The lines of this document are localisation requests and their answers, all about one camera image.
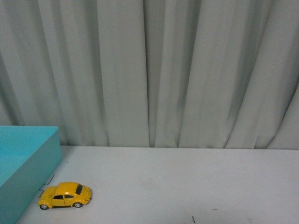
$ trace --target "white curtain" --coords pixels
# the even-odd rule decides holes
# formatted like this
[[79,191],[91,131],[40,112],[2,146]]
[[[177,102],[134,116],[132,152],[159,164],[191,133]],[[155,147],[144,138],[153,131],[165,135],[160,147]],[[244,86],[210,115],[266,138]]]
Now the white curtain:
[[0,0],[0,125],[61,144],[299,149],[298,0]]

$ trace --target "box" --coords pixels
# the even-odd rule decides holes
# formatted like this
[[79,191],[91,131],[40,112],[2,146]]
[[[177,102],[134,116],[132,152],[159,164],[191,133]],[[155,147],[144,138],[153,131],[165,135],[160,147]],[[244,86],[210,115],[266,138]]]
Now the box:
[[0,126],[0,223],[15,223],[61,161],[54,126]]

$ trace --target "toy car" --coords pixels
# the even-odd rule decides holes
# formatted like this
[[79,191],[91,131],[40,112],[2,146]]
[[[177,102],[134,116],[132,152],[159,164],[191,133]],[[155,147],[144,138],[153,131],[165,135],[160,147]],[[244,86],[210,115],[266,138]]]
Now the toy car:
[[63,182],[57,187],[48,187],[41,195],[38,206],[42,210],[61,207],[80,208],[92,198],[89,187],[75,182]]

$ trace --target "table surface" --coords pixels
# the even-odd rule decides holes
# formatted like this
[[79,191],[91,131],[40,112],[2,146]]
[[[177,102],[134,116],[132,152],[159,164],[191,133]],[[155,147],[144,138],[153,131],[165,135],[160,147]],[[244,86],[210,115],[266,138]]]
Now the table surface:
[[62,147],[49,186],[93,190],[82,208],[41,210],[19,224],[297,224],[299,151]]

